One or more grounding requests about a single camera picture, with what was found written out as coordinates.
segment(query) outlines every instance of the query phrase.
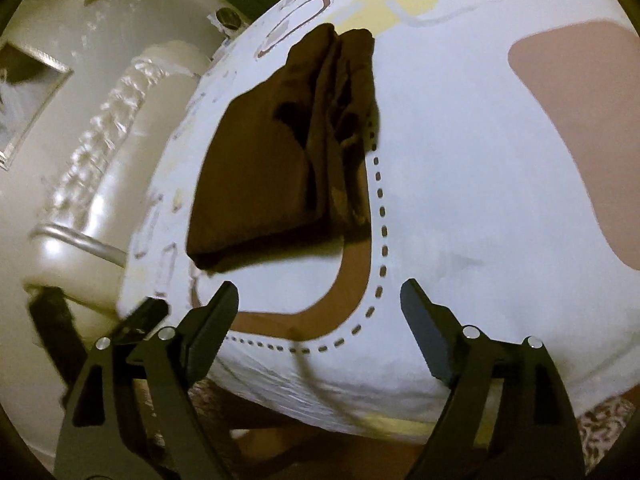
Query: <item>brown cloth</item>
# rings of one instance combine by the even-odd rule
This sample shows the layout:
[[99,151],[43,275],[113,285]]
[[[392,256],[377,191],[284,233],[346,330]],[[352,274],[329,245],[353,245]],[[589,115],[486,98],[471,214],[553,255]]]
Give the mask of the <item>brown cloth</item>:
[[374,102],[373,43],[368,30],[338,36],[319,25],[281,69],[229,104],[191,211],[186,249],[198,267],[367,221],[356,167]]

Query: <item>yellow shape pattern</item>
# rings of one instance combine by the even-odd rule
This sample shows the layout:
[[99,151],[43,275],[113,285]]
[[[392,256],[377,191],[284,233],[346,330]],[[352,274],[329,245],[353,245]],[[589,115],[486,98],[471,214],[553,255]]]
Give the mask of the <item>yellow shape pattern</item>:
[[171,208],[174,212],[178,211],[178,209],[182,207],[183,197],[184,192],[182,191],[182,188],[179,187],[175,190],[174,201],[171,204]]
[[[353,0],[351,5],[358,6],[343,22],[335,23],[332,18],[328,22],[335,24],[335,31],[342,34],[353,28],[368,28],[374,37],[400,23],[400,18],[386,4],[390,0]],[[436,6],[438,0],[392,0],[411,16],[420,16]]]
[[389,418],[388,416],[369,413],[364,416],[363,422],[382,438],[394,436],[428,437],[433,433],[435,422],[417,422],[415,420],[402,420]]

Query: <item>framed picture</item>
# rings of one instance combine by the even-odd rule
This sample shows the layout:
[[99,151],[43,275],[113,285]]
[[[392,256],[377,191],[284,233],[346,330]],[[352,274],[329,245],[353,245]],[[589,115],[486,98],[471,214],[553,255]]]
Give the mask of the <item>framed picture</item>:
[[37,49],[0,46],[0,168],[9,169],[33,121],[70,74]]

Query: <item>metal rivet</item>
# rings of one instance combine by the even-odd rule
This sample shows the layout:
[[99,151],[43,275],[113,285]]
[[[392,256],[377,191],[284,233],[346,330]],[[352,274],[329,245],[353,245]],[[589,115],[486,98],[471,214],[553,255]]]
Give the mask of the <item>metal rivet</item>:
[[229,30],[238,30],[242,26],[242,18],[229,7],[222,7],[216,11],[216,18],[223,27]]
[[467,339],[478,339],[480,337],[480,331],[473,325],[467,325],[462,329],[462,334]]
[[108,337],[101,337],[100,339],[98,339],[98,341],[95,342],[95,347],[98,350],[106,350],[107,348],[109,348],[110,344],[111,339],[109,339]]
[[527,337],[527,343],[529,344],[529,346],[531,348],[542,348],[543,344],[542,341],[540,341],[540,339],[538,339],[537,337],[531,336],[531,337]]
[[165,326],[158,331],[158,339],[162,341],[169,341],[169,339],[174,338],[175,336],[175,328],[172,326]]

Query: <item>black clamp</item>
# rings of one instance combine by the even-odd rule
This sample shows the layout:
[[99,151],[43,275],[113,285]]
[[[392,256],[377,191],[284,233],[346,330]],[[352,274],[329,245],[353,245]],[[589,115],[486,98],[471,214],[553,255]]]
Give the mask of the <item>black clamp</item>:
[[[489,339],[431,303],[415,280],[401,307],[431,374],[451,393],[408,480],[579,480],[580,435],[558,370],[542,342]],[[470,454],[492,379],[504,379],[486,461],[469,472]]]
[[[187,395],[203,379],[238,312],[238,290],[225,282],[207,306],[176,328],[161,328],[168,305],[148,299],[111,336],[98,339],[68,400],[56,453],[57,480],[229,480]],[[133,389],[146,379],[176,471],[148,453]]]

